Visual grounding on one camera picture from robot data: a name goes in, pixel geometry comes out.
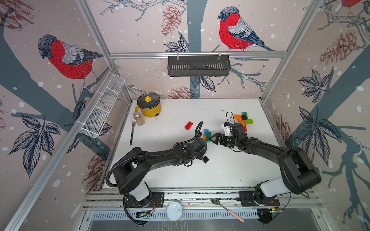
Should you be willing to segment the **black small lego brick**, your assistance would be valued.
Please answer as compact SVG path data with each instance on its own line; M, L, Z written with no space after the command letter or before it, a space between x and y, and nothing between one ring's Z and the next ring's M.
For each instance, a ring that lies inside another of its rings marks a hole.
M206 164L209 162L209 158L207 156L204 156L202 161L204 162L204 164Z

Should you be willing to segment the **red lego brick back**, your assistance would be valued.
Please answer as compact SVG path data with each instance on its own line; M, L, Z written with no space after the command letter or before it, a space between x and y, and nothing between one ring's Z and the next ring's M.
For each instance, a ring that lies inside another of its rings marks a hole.
M191 128L192 128L192 126L193 126L193 123L192 122L188 122L187 124L186 124L186 126L185 126L185 130L190 130Z

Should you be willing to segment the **orange lego brick front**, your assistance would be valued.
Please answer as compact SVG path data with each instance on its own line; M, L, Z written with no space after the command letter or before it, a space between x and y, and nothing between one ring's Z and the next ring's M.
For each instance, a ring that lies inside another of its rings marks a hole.
M239 123L244 127L246 126L243 120L239 120Z

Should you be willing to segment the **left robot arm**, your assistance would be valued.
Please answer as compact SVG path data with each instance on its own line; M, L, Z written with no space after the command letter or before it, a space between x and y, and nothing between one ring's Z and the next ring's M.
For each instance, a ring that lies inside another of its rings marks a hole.
M195 159L204 159L207 143L201 137L202 125L203 121L197 125L192 139L177 142L169 150L149 152L133 148L112 165L105 178L106 185L117 188L124 196L133 196L140 206L146 206L152 199L152 192L143 181L148 172L167 166L190 167Z

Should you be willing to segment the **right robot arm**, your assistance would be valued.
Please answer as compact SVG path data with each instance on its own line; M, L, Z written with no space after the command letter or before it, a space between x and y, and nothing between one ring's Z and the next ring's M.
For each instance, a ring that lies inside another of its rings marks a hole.
M254 200L258 205L265 205L278 194L302 194L321 183L318 169L306 152L299 147L285 148L248 137L241 123L222 125L224 133L210 137L214 144L230 149L237 147L240 152L255 155L276 163L281 176L257 184L254 188Z

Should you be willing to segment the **small glass jar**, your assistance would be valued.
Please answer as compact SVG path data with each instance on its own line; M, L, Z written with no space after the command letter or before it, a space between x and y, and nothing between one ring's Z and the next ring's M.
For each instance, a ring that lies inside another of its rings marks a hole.
M145 121L139 112L134 112L134 119L138 126L144 125Z

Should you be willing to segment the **yellow pot with lid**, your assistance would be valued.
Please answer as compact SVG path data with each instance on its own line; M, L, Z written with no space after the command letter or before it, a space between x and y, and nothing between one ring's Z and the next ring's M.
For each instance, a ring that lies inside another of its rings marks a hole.
M158 94L148 92L137 99L135 112L141 111L145 117L157 117L161 113L161 98Z

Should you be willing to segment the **white round lid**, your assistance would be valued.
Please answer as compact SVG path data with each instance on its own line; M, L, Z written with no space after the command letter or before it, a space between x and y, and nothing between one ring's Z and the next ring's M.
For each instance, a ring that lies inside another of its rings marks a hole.
M178 221L183 215L183 208L179 202L172 202L168 205L167 217L171 221Z

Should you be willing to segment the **pink handled spoon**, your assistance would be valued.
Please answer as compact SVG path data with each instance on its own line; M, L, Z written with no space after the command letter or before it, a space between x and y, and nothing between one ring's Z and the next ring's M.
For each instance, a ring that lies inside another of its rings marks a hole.
M213 199L211 199L210 200L211 201L211 203L212 204L214 204L214 205L218 205L218 206L220 206L220 207L222 207L223 209L225 209L230 215L232 215L234 218L236 218L237 220L239 220L240 222L242 222L242 223L244 223L245 221L244 221L244 219L242 218L242 217L240 217L239 215L237 215L236 213L234 213L233 211L231 211L231 210L229 210L229 209L227 209L225 206L223 206L222 204L221 204L221 202L218 200L218 199L216 199L216 198L213 198Z

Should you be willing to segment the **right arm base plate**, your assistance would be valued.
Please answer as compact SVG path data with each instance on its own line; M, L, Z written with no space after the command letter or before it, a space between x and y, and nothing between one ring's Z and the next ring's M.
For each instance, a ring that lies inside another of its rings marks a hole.
M277 196L266 197L259 191L239 191L238 201L243 207L280 207Z

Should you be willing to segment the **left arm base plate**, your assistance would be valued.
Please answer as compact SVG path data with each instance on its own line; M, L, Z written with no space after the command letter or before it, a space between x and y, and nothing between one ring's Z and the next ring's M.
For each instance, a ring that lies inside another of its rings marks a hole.
M142 201L137 201L131 194L124 200L127 208L162 208L164 204L164 192L152 192Z

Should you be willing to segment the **teal handled spoon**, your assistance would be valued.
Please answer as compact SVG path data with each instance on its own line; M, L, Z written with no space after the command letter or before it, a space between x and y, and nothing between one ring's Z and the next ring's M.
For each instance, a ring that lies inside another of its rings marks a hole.
M130 145L133 144L135 126L136 126L136 120L133 118L132 119L132 130L131 130L131 136L130 136Z

